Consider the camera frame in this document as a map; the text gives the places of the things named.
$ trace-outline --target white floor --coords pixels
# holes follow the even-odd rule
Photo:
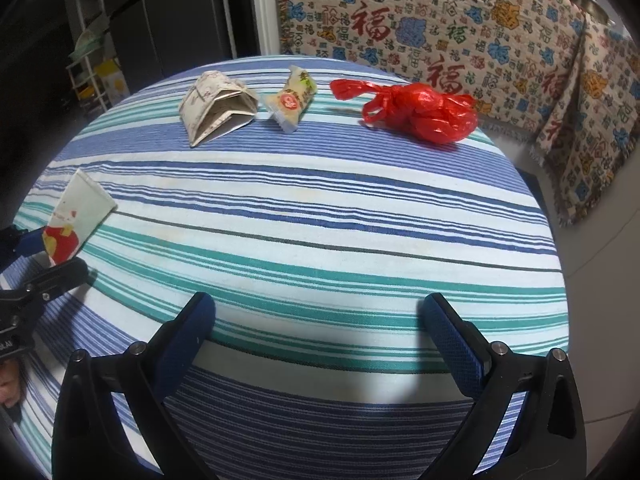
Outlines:
[[[523,146],[489,135],[516,167],[537,176],[551,216],[566,284],[569,352],[591,470],[640,399],[640,155],[631,156],[587,218],[561,228],[545,172]]]

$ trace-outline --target white paper packet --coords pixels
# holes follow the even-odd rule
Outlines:
[[[42,234],[51,263],[57,265],[72,258],[115,207],[100,184],[76,170]]]
[[[193,148],[250,123],[258,113],[258,95],[239,79],[209,70],[189,88],[179,110]]]

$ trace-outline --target blue gripper pad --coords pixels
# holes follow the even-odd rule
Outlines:
[[[422,302],[420,311],[425,328],[451,371],[460,392],[478,400],[484,385],[484,365],[449,317],[455,316],[457,321],[462,323],[458,314],[441,294],[437,296],[440,301],[446,303],[451,312],[447,315],[444,308],[438,304],[436,294],[428,295]]]
[[[42,232],[44,227],[23,234],[20,237],[20,241],[16,245],[14,252],[18,256],[31,256],[32,254],[38,254],[45,250],[44,240],[42,239]]]
[[[203,341],[211,334],[215,320],[216,304],[213,298],[209,294],[198,292],[175,320],[168,322],[174,323],[171,327],[174,329],[171,332],[174,333],[164,342],[164,348],[156,358],[152,384],[156,399],[162,400],[178,389]]]

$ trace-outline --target black refrigerator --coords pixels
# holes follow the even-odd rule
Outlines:
[[[131,92],[195,66],[259,53],[253,0],[103,0]]]

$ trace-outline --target beige patterned fabric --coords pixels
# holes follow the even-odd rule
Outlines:
[[[633,149],[637,83],[627,57],[635,46],[622,46],[626,40],[591,23],[569,0],[278,3],[283,52],[350,60],[469,93],[481,114],[529,132],[520,140],[535,145],[548,169],[563,222],[586,214]],[[572,99],[578,87],[583,92]],[[589,133],[570,135],[574,123]],[[584,164],[590,135],[600,148]]]

